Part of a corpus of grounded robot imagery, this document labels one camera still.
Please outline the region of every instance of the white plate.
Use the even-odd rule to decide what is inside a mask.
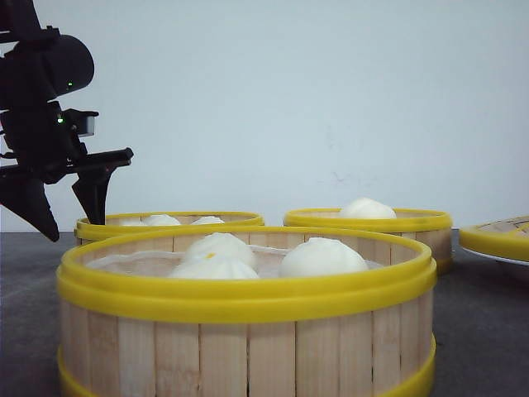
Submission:
[[[463,250],[467,252],[470,252],[471,254],[482,256],[483,258],[494,259],[495,261],[498,261],[498,262],[506,262],[506,263],[513,263],[515,265],[529,266],[529,262],[517,261],[516,259],[508,259],[508,258],[503,258],[501,256],[488,255],[488,254],[484,254],[483,252],[472,251],[464,247],[461,247],[461,248],[463,248]]]

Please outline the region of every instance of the robotic arm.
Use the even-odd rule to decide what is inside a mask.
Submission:
[[[131,163],[132,150],[89,154],[79,138],[93,135],[98,113],[53,101],[92,81],[90,52],[56,28],[41,29],[32,0],[0,0],[0,43],[9,42],[17,44],[0,57],[0,134],[11,151],[0,156],[17,165],[0,167],[0,203],[55,242],[44,184],[76,173],[73,190],[88,219],[104,224],[108,181]]]

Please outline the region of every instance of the white cloth liner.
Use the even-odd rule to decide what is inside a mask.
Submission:
[[[261,279],[279,277],[279,265],[291,250],[269,246],[249,245],[257,258]],[[180,264],[184,252],[140,251],[130,255],[105,256],[86,264],[86,267],[124,275],[168,277]],[[365,261],[370,270],[384,267],[377,262]]]

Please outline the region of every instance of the dumpling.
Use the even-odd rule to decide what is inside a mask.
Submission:
[[[368,269],[364,258],[343,242],[312,237],[283,258],[279,277],[336,275]]]
[[[200,219],[197,219],[195,222],[191,223],[192,225],[209,225],[213,223],[224,223],[224,221],[217,217],[201,217]]]
[[[143,220],[143,223],[147,226],[178,226],[180,224],[178,219],[170,217],[166,213],[150,215]]]
[[[257,270],[254,252],[244,242],[230,233],[213,233],[194,242],[183,255],[182,262],[205,258],[211,254],[231,256]]]
[[[214,254],[198,256],[177,266],[169,277],[201,280],[259,279],[255,270],[239,258]]]
[[[356,199],[344,207],[338,215],[340,218],[357,219],[392,219],[397,217],[391,207],[366,197]]]

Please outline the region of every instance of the yellow steamer rim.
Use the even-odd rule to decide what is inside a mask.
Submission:
[[[358,239],[373,246],[389,244],[392,257],[411,259],[395,260],[394,265],[388,263],[379,269],[353,274],[262,280],[164,279],[113,274],[83,265],[95,257],[112,254],[112,250],[143,251],[137,248],[142,242],[153,242],[153,246],[169,242],[171,246],[172,241],[174,251],[180,251],[176,249],[178,242],[190,242],[213,232],[234,233],[239,238],[246,236],[250,243],[252,233],[260,236],[286,234],[288,238],[301,235],[304,240],[317,236],[342,241]],[[312,323],[304,320],[376,313],[378,309],[389,307],[400,313],[399,305],[403,307],[412,299],[424,296],[431,299],[435,283],[436,263],[428,246],[387,234],[329,227],[200,226],[129,234],[75,247],[64,254],[57,270],[60,297],[67,304],[87,309],[89,313],[133,318],[133,321],[148,320],[156,324],[204,324],[204,327],[207,324],[247,324],[250,327],[266,323]],[[431,332],[431,319],[428,322],[427,332]],[[428,350],[420,367],[406,380],[398,383],[399,376],[398,384],[391,390],[374,395],[427,397],[434,376],[433,336]],[[97,396],[67,371],[61,351],[58,362],[64,396]]]
[[[120,219],[130,218],[141,220],[147,218],[150,215],[162,215],[167,214],[170,217],[185,219],[192,219],[191,222],[196,220],[195,218],[214,216],[219,217],[224,223],[215,223],[207,225],[208,227],[218,226],[263,226],[265,221],[258,213],[250,213],[245,211],[177,211],[177,212],[153,212],[153,213],[119,213],[114,215],[108,215],[105,217],[107,222],[118,222]],[[154,232],[157,230],[167,230],[169,227],[187,228],[195,227],[195,225],[182,224],[178,226],[119,226],[116,224],[107,225],[93,225],[87,218],[82,218],[77,221],[76,228],[74,230],[75,236],[84,242],[99,242],[106,240],[110,237],[116,237],[123,234],[131,233],[143,233],[143,232]]]
[[[424,242],[433,250],[437,273],[442,275],[452,267],[451,227],[449,213],[430,209],[394,208],[394,219],[339,218],[340,208],[301,208],[288,211],[285,226],[339,227],[391,233]]]
[[[529,262],[529,216],[463,227],[460,245],[499,261]]]

